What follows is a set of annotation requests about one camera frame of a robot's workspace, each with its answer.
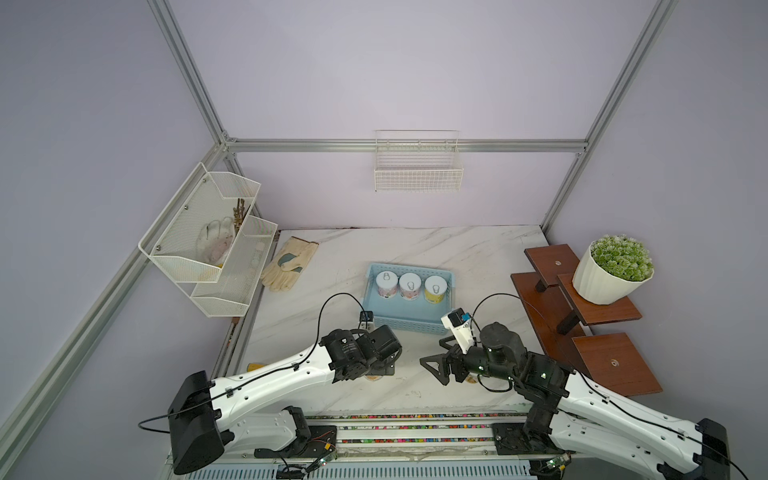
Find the yellow label can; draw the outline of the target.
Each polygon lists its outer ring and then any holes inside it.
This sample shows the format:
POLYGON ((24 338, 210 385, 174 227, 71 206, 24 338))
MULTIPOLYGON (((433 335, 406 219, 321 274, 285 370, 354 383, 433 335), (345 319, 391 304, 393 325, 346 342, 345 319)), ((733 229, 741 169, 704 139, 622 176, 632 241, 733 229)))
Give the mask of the yellow label can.
POLYGON ((445 278, 437 275, 428 277, 423 284, 423 293, 425 300, 432 304, 441 303, 448 290, 448 283, 445 278))

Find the pink label can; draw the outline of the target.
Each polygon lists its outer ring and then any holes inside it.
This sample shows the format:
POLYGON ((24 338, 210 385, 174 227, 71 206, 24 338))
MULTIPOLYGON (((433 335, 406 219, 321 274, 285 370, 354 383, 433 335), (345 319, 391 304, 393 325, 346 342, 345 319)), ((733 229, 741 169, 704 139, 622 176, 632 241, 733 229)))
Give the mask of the pink label can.
POLYGON ((416 273, 408 272, 399 277, 399 292, 406 300, 415 300, 421 293, 422 279, 416 273))
POLYGON ((399 290, 399 277, 390 270, 385 270, 376 275, 375 284, 378 295, 388 299, 395 296, 399 290))

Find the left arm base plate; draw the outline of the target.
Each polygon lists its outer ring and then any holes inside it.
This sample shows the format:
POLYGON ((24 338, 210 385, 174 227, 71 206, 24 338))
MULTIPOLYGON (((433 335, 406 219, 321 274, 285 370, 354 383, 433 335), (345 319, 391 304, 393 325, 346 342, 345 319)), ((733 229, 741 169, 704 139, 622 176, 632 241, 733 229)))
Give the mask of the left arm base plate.
POLYGON ((258 448, 254 450, 257 459, 320 458, 335 448, 338 428, 333 425, 310 426, 301 430, 297 437, 281 450, 258 448))

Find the light blue plastic basket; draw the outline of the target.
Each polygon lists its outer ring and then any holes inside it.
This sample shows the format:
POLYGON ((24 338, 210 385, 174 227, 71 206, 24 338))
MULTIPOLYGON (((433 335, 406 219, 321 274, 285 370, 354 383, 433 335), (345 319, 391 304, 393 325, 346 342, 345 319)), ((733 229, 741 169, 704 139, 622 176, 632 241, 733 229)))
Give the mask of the light blue plastic basket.
POLYGON ((448 330, 441 322, 441 317, 454 307, 456 281, 451 271, 411 265, 372 263, 368 267, 366 280, 367 285, 362 304, 365 310, 370 310, 374 313, 373 325, 375 327, 389 325, 393 330, 438 336, 448 334, 448 330), (391 298, 385 299, 380 297, 376 288, 375 278, 378 273, 385 270, 394 272, 398 277, 408 272, 419 275, 422 279, 420 295, 415 300, 406 300, 401 297, 398 290, 397 294, 391 298), (423 293, 424 281, 432 275, 441 276, 448 283, 445 298, 439 304, 427 302, 423 293))

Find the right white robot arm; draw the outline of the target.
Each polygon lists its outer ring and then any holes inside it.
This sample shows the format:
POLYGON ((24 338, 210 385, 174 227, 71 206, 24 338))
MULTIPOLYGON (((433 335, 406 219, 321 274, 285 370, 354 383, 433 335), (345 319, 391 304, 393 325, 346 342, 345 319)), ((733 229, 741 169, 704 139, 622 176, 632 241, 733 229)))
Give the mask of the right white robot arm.
POLYGON ((441 384, 474 375, 504 380, 531 406, 515 446, 586 454, 649 479, 728 479, 735 464, 727 431, 705 418, 691 422, 628 399, 578 370, 529 351, 519 335, 494 322, 474 338, 455 327, 444 353, 421 365, 441 384))

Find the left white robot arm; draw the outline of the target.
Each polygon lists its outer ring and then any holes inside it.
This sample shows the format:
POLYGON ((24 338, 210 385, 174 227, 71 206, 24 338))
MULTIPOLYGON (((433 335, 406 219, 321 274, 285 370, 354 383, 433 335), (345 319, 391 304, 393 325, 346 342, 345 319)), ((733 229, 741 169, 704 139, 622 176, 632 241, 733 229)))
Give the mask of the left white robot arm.
POLYGON ((211 379, 187 376, 167 410, 173 472, 185 475, 218 460, 228 446, 294 455, 309 441, 303 411, 263 408, 315 386, 391 376, 402 345, 388 326, 335 329, 312 346, 258 370, 211 379))

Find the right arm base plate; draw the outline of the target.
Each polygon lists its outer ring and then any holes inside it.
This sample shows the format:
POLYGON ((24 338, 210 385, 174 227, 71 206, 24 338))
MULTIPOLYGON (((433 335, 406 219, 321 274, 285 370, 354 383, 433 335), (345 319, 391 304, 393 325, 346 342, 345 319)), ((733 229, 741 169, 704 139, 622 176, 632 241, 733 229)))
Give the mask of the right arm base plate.
POLYGON ((529 432, 523 423, 493 423, 492 437, 496 453, 503 455, 559 455, 548 436, 529 432))

